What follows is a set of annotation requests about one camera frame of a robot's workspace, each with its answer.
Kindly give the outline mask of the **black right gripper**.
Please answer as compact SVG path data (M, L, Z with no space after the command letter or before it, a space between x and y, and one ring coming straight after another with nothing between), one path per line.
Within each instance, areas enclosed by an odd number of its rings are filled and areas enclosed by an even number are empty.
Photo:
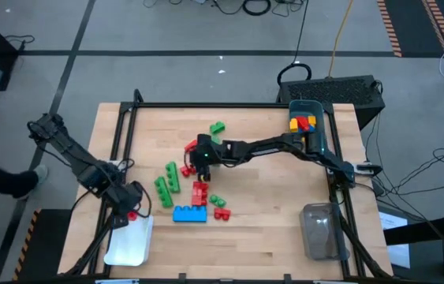
M194 155L191 157L191 164L196 169L196 178L201 181L201 174L204 175L205 182L211 180L210 164L211 159L205 155Z

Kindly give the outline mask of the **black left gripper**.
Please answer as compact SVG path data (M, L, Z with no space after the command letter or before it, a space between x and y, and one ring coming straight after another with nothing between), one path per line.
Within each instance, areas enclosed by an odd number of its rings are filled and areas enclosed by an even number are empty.
M106 198L111 204L112 229L117 230L129 224L129 212L135 211L144 194L144 188L138 181L132 181L126 185L112 185L106 191Z

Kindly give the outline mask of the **red three-stud block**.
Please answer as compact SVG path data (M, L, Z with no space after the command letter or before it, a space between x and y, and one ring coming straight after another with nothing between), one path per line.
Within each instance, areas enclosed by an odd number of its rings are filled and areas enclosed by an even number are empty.
M207 190L209 184L201 181L194 181L192 184L192 206L207 205Z

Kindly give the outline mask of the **green four-stud block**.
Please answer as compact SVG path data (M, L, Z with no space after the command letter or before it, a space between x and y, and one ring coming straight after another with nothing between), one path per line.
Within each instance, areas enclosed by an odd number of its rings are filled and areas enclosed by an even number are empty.
M157 177L154 181L154 185L162 206L164 208L173 207L173 200L171 198L170 191L167 188L165 178L163 176Z
M171 193L180 193L181 187L177 174L177 165L175 162L169 162L165 165L167 184Z

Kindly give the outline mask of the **blue four-stud block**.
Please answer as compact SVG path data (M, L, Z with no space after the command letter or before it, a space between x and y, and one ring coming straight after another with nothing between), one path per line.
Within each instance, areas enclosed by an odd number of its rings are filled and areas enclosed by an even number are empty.
M172 220L174 222L206 222L207 208L205 206L176 206Z

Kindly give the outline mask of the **translucent white plastic bin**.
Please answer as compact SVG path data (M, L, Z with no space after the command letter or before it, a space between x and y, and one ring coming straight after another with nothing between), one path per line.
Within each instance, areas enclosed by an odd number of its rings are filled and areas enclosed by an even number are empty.
M147 261L154 217L130 221L125 227L113 230L109 249L103 257L111 266L137 267Z

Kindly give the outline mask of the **black mat with striped edges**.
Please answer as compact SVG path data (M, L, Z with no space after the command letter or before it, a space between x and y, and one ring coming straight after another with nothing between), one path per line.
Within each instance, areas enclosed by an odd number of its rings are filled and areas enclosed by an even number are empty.
M395 56L441 56L444 51L444 0L376 2Z
M38 209L33 212L13 281L35 281L54 277L70 221L67 209Z

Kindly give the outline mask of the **person's shoe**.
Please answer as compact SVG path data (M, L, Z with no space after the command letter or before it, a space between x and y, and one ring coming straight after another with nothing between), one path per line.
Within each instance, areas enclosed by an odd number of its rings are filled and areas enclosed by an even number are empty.
M48 177L48 173L49 173L48 167L46 165L41 164L41 165L38 165L33 171L36 174L37 179L38 179L38 181L36 183L36 187L39 187L42 183L45 182L45 180Z

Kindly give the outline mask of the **grey-blue plastic bin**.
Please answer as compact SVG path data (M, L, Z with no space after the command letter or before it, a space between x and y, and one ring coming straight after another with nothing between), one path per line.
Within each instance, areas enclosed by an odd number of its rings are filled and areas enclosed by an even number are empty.
M297 116L316 117L316 131L308 133L299 129L298 133L305 134L306 152L323 154L326 150L325 124L323 120L323 106L315 100L293 100L289 104L289 119Z

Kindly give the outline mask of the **translucent grey plastic bin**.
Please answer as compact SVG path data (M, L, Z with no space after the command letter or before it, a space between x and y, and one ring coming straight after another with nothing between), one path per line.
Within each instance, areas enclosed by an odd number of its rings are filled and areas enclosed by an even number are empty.
M350 257L336 203L306 204L299 214L304 254L312 260L339 260Z

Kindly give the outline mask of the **black perforated computer case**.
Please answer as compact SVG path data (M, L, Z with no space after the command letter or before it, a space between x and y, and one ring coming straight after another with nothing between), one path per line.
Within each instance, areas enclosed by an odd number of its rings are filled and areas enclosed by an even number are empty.
M359 129L363 129L386 106L382 98L382 83L372 75L283 82L276 102L289 103L295 99L316 100L324 106L352 104Z

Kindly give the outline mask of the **small black controller box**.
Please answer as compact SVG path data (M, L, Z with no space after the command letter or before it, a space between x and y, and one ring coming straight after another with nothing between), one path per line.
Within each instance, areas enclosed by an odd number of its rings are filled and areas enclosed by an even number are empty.
M364 176L376 176L382 171L382 167L380 165L376 165L368 161L354 164L353 167L356 174Z

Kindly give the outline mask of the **white paper sheet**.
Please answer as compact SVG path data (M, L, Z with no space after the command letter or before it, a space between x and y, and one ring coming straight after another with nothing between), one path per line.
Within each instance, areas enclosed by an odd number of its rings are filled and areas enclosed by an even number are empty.
M399 238L393 233L393 229L407 226L408 220L396 215L379 212L379 218L382 228L390 233L385 233L387 239L387 251L389 253L390 263L394 266L410 269L410 249L407 243L400 243Z

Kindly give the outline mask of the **black floor strip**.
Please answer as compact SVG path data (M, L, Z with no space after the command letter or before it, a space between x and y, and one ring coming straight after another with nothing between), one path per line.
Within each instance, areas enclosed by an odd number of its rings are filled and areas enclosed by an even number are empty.
M389 234L390 231L384 230L383 233L385 237L385 233ZM444 239L444 218L402 226L393 229L393 233L398 236L400 243L412 244L422 241L442 240Z

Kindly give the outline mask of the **black table frame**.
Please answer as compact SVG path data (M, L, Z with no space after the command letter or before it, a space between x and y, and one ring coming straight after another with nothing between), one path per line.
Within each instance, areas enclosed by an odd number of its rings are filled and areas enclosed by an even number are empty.
M95 157L129 149L134 166L128 177L149 192L143 206L154 217L148 260L138 267L112 267L113 278L212 278L220 280L328 279L342 277L334 261L310 260L304 254L299 214L306 204L329 199L326 171L279 153L250 163L211 171L209 193L226 200L228 221L209 215L205 223L175 223L172 211L157 197L154 181L169 162L180 163L184 147L210 125L222 121L222 137L254 141L284 133L288 110L272 103L144 103L132 133L114 141L118 103L101 103L85 130L67 121L69 133Z

